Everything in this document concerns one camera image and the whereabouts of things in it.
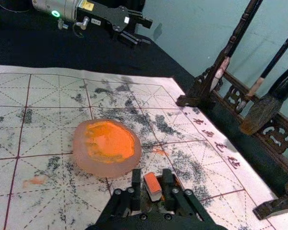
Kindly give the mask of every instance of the hanging brush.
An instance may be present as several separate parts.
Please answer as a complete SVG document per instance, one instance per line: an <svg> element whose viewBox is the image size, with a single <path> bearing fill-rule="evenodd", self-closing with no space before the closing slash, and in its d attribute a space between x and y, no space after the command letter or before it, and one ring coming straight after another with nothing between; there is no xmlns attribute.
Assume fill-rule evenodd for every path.
<svg viewBox="0 0 288 230"><path fill-rule="evenodd" d="M220 67L217 69L216 74L212 80L211 86L210 86L210 92L216 87L216 85L218 84L219 80L222 78L222 76L224 75L224 72L226 71L230 59L233 56L234 52L236 51L240 41L242 40L246 30L248 29L249 25L251 24L255 14L257 13L261 3L263 0L257 0L257 1L250 1L249 5L247 6L240 22L238 23L235 31L239 31L239 33L237 34L237 37L232 45L232 47L230 48L229 52L227 53L227 56L224 58L222 64L220 65ZM224 52L225 50L227 50L228 45L221 51Z"/></svg>
<svg viewBox="0 0 288 230"><path fill-rule="evenodd" d="M241 132L252 135L261 129L280 110L288 98L288 69L272 85L269 92L255 103L243 120Z"/></svg>
<svg viewBox="0 0 288 230"><path fill-rule="evenodd" d="M271 60L269 65L265 68L263 73L260 75L258 80L254 83L254 85L251 87L249 92L244 96L243 100L240 102L240 104L237 107L237 112L241 113L241 111L246 106L247 102L255 95L259 87L264 82L266 76L270 73L270 71L273 69L275 64L280 60L280 58L283 56L285 51L288 49L288 38L282 45L282 47L279 49L279 51L275 54L274 58Z"/></svg>

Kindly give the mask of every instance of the orange ink paste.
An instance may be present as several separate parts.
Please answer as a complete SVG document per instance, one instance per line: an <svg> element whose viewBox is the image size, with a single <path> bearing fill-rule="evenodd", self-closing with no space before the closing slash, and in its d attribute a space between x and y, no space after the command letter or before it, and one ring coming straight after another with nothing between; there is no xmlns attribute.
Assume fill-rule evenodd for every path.
<svg viewBox="0 0 288 230"><path fill-rule="evenodd" d="M161 156L168 155L166 152L160 150L160 149L153 149L154 153L160 154Z"/></svg>
<svg viewBox="0 0 288 230"><path fill-rule="evenodd" d="M109 121L86 127L88 155L102 163L122 162L134 155L134 139L128 130Z"/></svg>
<svg viewBox="0 0 288 230"><path fill-rule="evenodd" d="M31 180L24 181L23 188L27 188L29 184L44 184L45 181L45 176L35 176Z"/></svg>

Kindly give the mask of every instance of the chinese characters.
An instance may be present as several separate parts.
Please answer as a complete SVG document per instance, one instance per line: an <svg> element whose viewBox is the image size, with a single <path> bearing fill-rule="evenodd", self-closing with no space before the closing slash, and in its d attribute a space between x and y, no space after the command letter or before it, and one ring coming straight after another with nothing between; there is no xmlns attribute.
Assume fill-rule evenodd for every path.
<svg viewBox="0 0 288 230"><path fill-rule="evenodd" d="M229 163L234 169L237 169L240 166L240 162L238 162L236 158L227 157L227 160L229 161Z"/></svg>
<svg viewBox="0 0 288 230"><path fill-rule="evenodd" d="M200 120L200 119L195 119L195 118L193 118L193 122L195 122L195 123L198 124L198 125L201 125L202 123L203 123L204 125L206 125L206 123L204 123L204 121L203 121L203 120Z"/></svg>
<svg viewBox="0 0 288 230"><path fill-rule="evenodd" d="M223 145L223 144L220 144L220 143L216 143L216 142L215 142L215 144L216 144L216 148L217 148L220 152L224 152L224 151L222 151L222 149L223 149L223 148L227 148L226 145Z"/></svg>
<svg viewBox="0 0 288 230"><path fill-rule="evenodd" d="M209 137L209 138L212 138L214 135L214 133L210 132L210 131L202 130L202 132L204 132L207 135L207 137Z"/></svg>

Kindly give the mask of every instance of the red grid line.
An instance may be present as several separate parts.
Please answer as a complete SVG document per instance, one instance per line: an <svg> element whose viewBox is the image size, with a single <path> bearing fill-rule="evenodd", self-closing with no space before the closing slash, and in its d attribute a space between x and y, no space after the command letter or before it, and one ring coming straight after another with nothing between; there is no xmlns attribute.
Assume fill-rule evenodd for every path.
<svg viewBox="0 0 288 230"><path fill-rule="evenodd" d="M225 196L225 195L228 195L228 194L232 194L232 193L238 193L238 192L242 192L242 191L245 191L245 189L240 189L240 190L236 190L236 191L231 191L231 192L228 192L228 193L223 193L223 194L219 194L219 195L214 195L212 197L209 197L209 198L205 198L203 200L200 200L200 202L203 202L205 200L210 200L210 199L213 199L213 198L217 198L219 196Z"/></svg>
<svg viewBox="0 0 288 230"><path fill-rule="evenodd" d="M90 102L90 97L88 95L88 91L87 91L87 87L86 87L86 83L85 83L85 79L83 79L83 82L84 82L84 87L85 87L85 91L86 91L86 96L87 96L87 100L88 100L88 105L90 107L90 113L91 113L91 118L92 120L94 119L93 117L93 112L92 112L92 106L91 106L91 102ZM108 182L108 179L106 178L106 185L107 185L107 189L110 193L110 197L111 197L111 190L110 190L110 186L109 186L109 182Z"/></svg>
<svg viewBox="0 0 288 230"><path fill-rule="evenodd" d="M43 106L28 106L29 108L49 108L49 109L88 109L89 106L82 106L82 107L57 107L57 106L48 106L48 107L43 107Z"/></svg>
<svg viewBox="0 0 288 230"><path fill-rule="evenodd" d="M174 98L168 93L168 95L172 98L172 100L174 102L176 102L174 100ZM186 116L186 118L192 123L192 125L196 128L196 130L200 133L200 131L198 130L198 128L195 126L195 124L188 118L188 116L183 112L182 108L179 107L179 109L182 111L182 113ZM210 141L202 134L200 133L209 143ZM252 202L257 206L257 204L255 203L255 201L253 200L253 198L250 196L249 192L245 189L245 187L243 186L243 184L241 183L240 179L238 178L238 176L234 173L234 171L232 170L232 168L227 164L227 162L223 159L223 157L221 156L221 154L219 154L219 152L216 150L215 146L213 144L211 144L211 146L213 147L213 149L215 150L215 152L220 156L220 158L223 160L223 162L228 166L228 168L231 170L231 172L234 174L234 176L237 178L237 180L239 181L239 183L241 184L242 188L245 190L245 192L247 193L247 195L250 197L250 199L252 200Z"/></svg>
<svg viewBox="0 0 288 230"><path fill-rule="evenodd" d="M0 158L0 160L10 160L10 159L16 159L17 157L7 157L7 158Z"/></svg>
<svg viewBox="0 0 288 230"><path fill-rule="evenodd" d="M133 107L101 107L101 106L94 106L92 105L91 108L101 108L101 109L132 109ZM142 108L142 109L167 109L167 110L180 110L180 109L173 109L173 108Z"/></svg>
<svg viewBox="0 0 288 230"><path fill-rule="evenodd" d="M0 105L0 107L24 108L24 106L16 106L16 105Z"/></svg>
<svg viewBox="0 0 288 230"><path fill-rule="evenodd" d="M46 156L58 156L58 155L71 155L71 154L72 154L72 152L68 152L68 153L54 153L54 154L40 154L40 155L20 156L19 158L46 157Z"/></svg>
<svg viewBox="0 0 288 230"><path fill-rule="evenodd" d="M155 144L155 145L141 145L142 148L150 148L150 147L160 147L160 144Z"/></svg>
<svg viewBox="0 0 288 230"><path fill-rule="evenodd" d="M25 115L26 115L26 111L27 111L27 106L28 106L28 98L29 98L29 89L30 89L31 77L32 77L32 75L30 74L29 82L28 82L28 90L27 90L26 102L25 102L25 107L24 107L24 117L23 117L23 122L22 122L21 128L20 128L17 158L16 158L15 167L14 167L14 172L13 172L13 176L12 176L12 183L11 183L11 188L10 188L10 195L9 195L9 200L8 200L8 205L7 205L7 210L6 210L6 215L5 215L5 221L4 221L3 230L6 230L6 226L7 226L7 222L8 222L8 217L9 217L9 210L10 210L10 204L11 204L11 198L12 198L12 192L13 192L13 186L14 186L15 173L16 173L16 169L17 169L17 163L18 163L18 160L19 160L19 154L20 154L21 136L22 136L22 132L23 132L24 119L25 119Z"/></svg>

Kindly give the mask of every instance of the black cable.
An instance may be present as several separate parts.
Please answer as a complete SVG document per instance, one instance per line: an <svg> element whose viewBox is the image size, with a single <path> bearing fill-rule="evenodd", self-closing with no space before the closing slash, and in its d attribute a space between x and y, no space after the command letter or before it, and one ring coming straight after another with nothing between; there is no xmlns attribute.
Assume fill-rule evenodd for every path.
<svg viewBox="0 0 288 230"><path fill-rule="evenodd" d="M77 32L76 32L76 30L75 30L76 24L77 24L77 23L74 23L74 24L72 25L72 31L73 31L73 33L76 35L76 37L78 37L78 38L83 38L84 36L83 36L82 33L80 33L80 32L77 33Z"/></svg>

